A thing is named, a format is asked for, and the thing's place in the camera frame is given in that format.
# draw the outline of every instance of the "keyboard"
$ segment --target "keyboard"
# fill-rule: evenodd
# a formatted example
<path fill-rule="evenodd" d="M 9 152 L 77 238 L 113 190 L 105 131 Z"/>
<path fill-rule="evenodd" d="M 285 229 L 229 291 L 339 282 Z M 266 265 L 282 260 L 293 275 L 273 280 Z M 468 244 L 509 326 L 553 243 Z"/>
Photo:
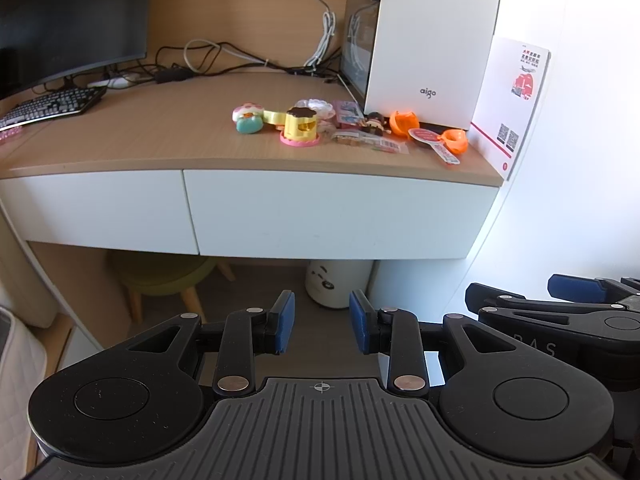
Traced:
<path fill-rule="evenodd" d="M 96 104 L 106 90 L 106 87 L 69 88 L 25 101 L 0 118 L 0 132 L 24 124 L 82 114 Z"/>

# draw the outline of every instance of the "gray ribbed surface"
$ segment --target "gray ribbed surface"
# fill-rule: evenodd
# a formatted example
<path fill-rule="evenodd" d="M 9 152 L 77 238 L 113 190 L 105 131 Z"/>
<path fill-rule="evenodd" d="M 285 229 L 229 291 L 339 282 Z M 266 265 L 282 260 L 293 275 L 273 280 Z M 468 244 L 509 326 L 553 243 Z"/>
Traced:
<path fill-rule="evenodd" d="M 553 468 L 507 466 L 444 430 L 421 400 L 375 380 L 270 379 L 258 394 L 224 400 L 180 449 L 148 463 L 97 468 L 48 460 L 34 480 L 605 480 L 594 459 Z"/>

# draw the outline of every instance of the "aigo logo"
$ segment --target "aigo logo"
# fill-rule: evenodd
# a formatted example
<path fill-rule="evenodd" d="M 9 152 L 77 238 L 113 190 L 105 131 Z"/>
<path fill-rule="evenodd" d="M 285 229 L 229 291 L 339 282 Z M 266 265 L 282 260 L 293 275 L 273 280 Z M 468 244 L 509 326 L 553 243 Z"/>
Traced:
<path fill-rule="evenodd" d="M 431 99 L 431 97 L 436 95 L 436 91 L 435 90 L 429 90 L 428 88 L 422 88 L 420 90 L 420 93 L 421 94 L 425 94 L 429 99 Z"/>

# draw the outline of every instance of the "wooden stool leg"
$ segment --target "wooden stool leg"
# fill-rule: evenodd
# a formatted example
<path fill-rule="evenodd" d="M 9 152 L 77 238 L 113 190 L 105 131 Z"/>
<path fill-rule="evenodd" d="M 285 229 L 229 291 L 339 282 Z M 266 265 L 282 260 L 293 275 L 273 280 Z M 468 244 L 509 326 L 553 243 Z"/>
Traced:
<path fill-rule="evenodd" d="M 135 290 L 127 289 L 129 291 L 129 307 L 131 308 L 131 319 L 134 323 L 142 323 L 142 294 Z"/>
<path fill-rule="evenodd" d="M 193 312 L 194 314 L 199 314 L 199 316 L 202 318 L 202 322 L 206 323 L 207 318 L 204 316 L 204 311 L 202 310 L 202 305 L 200 304 L 200 299 L 198 298 L 196 288 L 194 286 L 185 288 L 180 293 L 180 296 L 187 307 L 187 311 Z"/>
<path fill-rule="evenodd" d="M 220 273 L 230 282 L 234 282 L 236 280 L 236 275 L 229 267 L 229 264 L 224 260 L 219 260 L 216 264 Z"/>

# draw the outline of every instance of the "orange toy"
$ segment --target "orange toy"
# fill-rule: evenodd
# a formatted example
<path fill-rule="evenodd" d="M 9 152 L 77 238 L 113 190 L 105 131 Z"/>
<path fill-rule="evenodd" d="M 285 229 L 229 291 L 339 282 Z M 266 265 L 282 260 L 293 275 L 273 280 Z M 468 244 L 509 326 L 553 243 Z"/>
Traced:
<path fill-rule="evenodd" d="M 389 126 L 394 134 L 408 139 L 409 130 L 412 128 L 420 128 L 420 121 L 413 112 L 407 114 L 393 112 L 389 118 Z"/>
<path fill-rule="evenodd" d="M 465 153 L 469 146 L 469 141 L 466 140 L 466 133 L 464 130 L 445 130 L 442 135 L 438 136 L 438 140 L 444 142 L 447 149 L 454 155 Z"/>

